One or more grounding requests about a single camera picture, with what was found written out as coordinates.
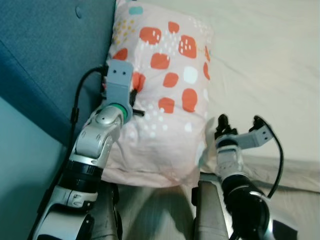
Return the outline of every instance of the white bed sheet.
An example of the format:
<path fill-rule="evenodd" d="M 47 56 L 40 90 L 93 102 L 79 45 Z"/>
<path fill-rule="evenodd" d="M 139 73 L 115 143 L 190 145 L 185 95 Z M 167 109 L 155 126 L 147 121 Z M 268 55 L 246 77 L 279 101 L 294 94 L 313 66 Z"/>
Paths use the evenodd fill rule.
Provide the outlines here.
<path fill-rule="evenodd" d="M 261 115 L 285 155 L 281 184 L 319 191 L 319 2 L 317 0 L 140 0 L 209 22 L 209 117 L 227 114 L 244 133 Z M 207 137 L 217 121 L 209 121 Z M 204 172 L 215 169 L 214 144 Z M 247 173 L 272 183 L 279 153 L 274 142 L 244 151 Z"/>

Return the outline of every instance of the black cable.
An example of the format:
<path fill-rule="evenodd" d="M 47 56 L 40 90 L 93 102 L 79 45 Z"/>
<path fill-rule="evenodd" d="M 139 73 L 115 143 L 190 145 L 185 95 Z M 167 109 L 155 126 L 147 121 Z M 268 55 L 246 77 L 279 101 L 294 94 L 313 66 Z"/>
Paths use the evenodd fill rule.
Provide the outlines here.
<path fill-rule="evenodd" d="M 74 96 L 74 103 L 73 103 L 73 108 L 72 108 L 72 112 L 71 112 L 71 128 L 70 128 L 70 135 L 69 135 L 69 142 L 68 142 L 68 145 L 67 145 L 67 151 L 66 151 L 66 154 L 65 154 L 65 157 L 64 157 L 64 160 L 59 168 L 59 170 L 57 171 L 53 181 L 51 182 L 51 185 L 49 186 L 49 188 L 45 191 L 44 195 L 43 195 L 43 198 L 41 200 L 41 203 L 38 207 L 38 210 L 37 210 L 37 217 L 34 221 L 34 224 L 32 226 L 32 229 L 30 231 L 30 234 L 28 236 L 28 240 L 32 240 L 33 238 L 33 234 L 36 230 L 36 227 L 38 225 L 38 222 L 40 221 L 41 217 L 42 217 L 42 214 L 44 213 L 45 211 L 45 208 L 49 202 L 49 199 L 51 197 L 51 194 L 55 188 L 55 186 L 57 185 L 67 163 L 68 163 L 68 160 L 69 160 L 69 156 L 72 152 L 72 149 L 73 149 L 73 143 L 74 143 L 74 135 L 75 135 L 75 130 L 76 130 L 76 124 L 78 122 L 78 117 L 79 117 L 79 108 L 78 108 L 78 103 L 79 103 L 79 96 L 80 96 L 80 90 L 85 82 L 85 80 L 88 78 L 88 76 L 94 72 L 98 72 L 104 76 L 107 75 L 107 71 L 108 71 L 108 68 L 106 66 L 102 66 L 102 67 L 95 67 L 95 68 L 92 68 L 90 69 L 89 71 L 87 71 L 81 78 L 81 80 L 79 81 L 78 83 L 78 86 L 76 88 L 76 92 L 75 92 L 75 96 Z"/>
<path fill-rule="evenodd" d="M 271 126 L 260 116 L 256 115 L 254 116 L 254 118 L 259 118 L 263 123 L 264 125 L 268 128 L 268 130 L 270 131 L 270 133 L 272 134 L 272 136 L 274 137 L 274 140 L 276 142 L 276 145 L 279 149 L 279 154 L 280 154 L 280 161 L 279 161 L 279 168 L 278 168 L 278 173 L 276 175 L 276 178 L 275 178 L 275 181 L 273 183 L 273 186 L 268 194 L 268 198 L 271 198 L 275 191 L 277 190 L 278 186 L 279 186 L 279 182 L 280 182 L 280 179 L 281 179 L 281 176 L 282 176 L 282 172 L 284 170 L 284 151 L 283 151 L 283 148 L 281 146 L 281 143 L 277 137 L 277 135 L 274 133 L 274 131 L 272 130 Z M 239 239 L 239 236 L 233 232 L 231 237 L 229 238 L 229 240 L 238 240 Z"/>

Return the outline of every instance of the orange polka dot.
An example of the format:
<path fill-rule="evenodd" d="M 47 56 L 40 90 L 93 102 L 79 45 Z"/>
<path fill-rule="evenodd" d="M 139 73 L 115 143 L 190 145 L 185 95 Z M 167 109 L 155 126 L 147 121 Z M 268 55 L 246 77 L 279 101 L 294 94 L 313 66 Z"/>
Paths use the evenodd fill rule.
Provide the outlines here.
<path fill-rule="evenodd" d="M 207 46 L 205 46 L 204 52 L 205 52 L 205 57 L 206 57 L 206 59 L 210 62 L 210 55 L 209 55 Z"/>
<path fill-rule="evenodd" d="M 197 57 L 197 44 L 193 37 L 182 35 L 179 42 L 179 53 L 191 59 Z"/>
<path fill-rule="evenodd" d="M 172 114 L 175 108 L 175 101 L 168 97 L 163 97 L 158 102 L 159 109 L 164 109 L 167 114 Z"/>
<path fill-rule="evenodd" d="M 173 34 L 173 33 L 179 32 L 180 26 L 178 23 L 170 21 L 168 24 L 168 28 L 169 28 L 169 32 Z"/>
<path fill-rule="evenodd" d="M 205 62 L 204 65 L 203 65 L 203 73 L 204 73 L 204 76 L 210 80 L 210 76 L 209 76 L 209 70 L 208 70 L 208 64 Z"/>
<path fill-rule="evenodd" d="M 173 88 L 177 84 L 178 79 L 178 74 L 169 72 L 164 77 L 163 86 L 166 88 Z"/>
<path fill-rule="evenodd" d="M 169 67 L 170 57 L 166 54 L 155 53 L 152 55 L 150 66 L 153 69 L 167 69 Z"/>
<path fill-rule="evenodd" d="M 155 27 L 144 27 L 141 29 L 139 37 L 142 41 L 155 45 L 160 42 L 161 30 Z"/>
<path fill-rule="evenodd" d="M 193 113 L 198 102 L 198 96 L 195 90 L 187 88 L 182 94 L 182 107 L 185 111 Z"/>
<path fill-rule="evenodd" d="M 138 93 L 140 93 L 141 90 L 144 88 L 145 81 L 146 81 L 145 75 L 137 71 L 135 71 L 132 74 L 132 85 L 133 85 L 133 88 L 138 91 Z"/>
<path fill-rule="evenodd" d="M 113 59 L 124 61 L 127 59 L 127 57 L 128 57 L 128 49 L 122 48 L 113 56 Z"/>

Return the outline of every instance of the pink pillowcase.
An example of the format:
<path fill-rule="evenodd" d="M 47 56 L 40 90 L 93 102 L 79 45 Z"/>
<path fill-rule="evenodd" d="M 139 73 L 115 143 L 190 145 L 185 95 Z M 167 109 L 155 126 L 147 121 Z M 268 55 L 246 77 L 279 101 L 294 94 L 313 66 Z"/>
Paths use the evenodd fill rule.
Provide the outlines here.
<path fill-rule="evenodd" d="M 197 185 L 206 147 L 210 46 L 205 23 L 136 1 L 117 2 L 109 59 L 132 63 L 134 116 L 109 155 L 102 179 L 150 187 Z"/>

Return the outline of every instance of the bed sheet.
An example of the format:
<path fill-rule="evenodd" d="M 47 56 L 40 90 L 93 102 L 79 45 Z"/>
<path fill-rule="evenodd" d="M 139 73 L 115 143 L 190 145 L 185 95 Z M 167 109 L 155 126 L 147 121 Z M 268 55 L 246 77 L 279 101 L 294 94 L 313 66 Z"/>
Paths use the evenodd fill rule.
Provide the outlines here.
<path fill-rule="evenodd" d="M 281 184 L 319 191 L 319 3 L 317 0 L 140 0 L 193 14 L 214 30 L 208 119 L 225 113 L 239 133 L 261 115 L 285 156 Z M 215 170 L 208 121 L 204 172 Z M 274 142 L 243 152 L 246 172 L 272 183 Z"/>

